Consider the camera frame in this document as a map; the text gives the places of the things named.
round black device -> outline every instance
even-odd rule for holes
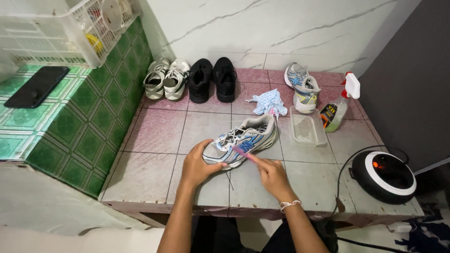
[[[350,175],[372,197],[388,204],[410,201],[416,179],[399,158],[381,151],[364,151],[353,159]]]

black smartphone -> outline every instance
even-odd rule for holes
[[[68,67],[40,68],[5,102],[4,106],[8,108],[38,107],[68,72]]]

marble wall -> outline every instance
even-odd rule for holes
[[[139,0],[156,57],[364,73],[420,0]]]

black sneaker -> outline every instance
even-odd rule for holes
[[[207,59],[200,59],[191,67],[188,80],[189,99],[197,104],[205,103],[209,98],[212,65]]]
[[[217,98],[220,102],[231,103],[234,101],[236,88],[236,72],[230,59],[222,57],[214,65],[213,79],[216,84]]]

dark pants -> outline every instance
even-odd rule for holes
[[[334,230],[331,237],[336,237]],[[330,252],[337,252],[337,240],[329,244],[329,237],[324,240]],[[241,236],[235,218],[194,216],[192,222],[192,246],[191,252],[229,252],[229,253],[254,253],[253,249],[245,248],[241,243]],[[283,223],[275,231],[262,250],[262,253],[294,253],[295,247],[292,241],[288,221]]]

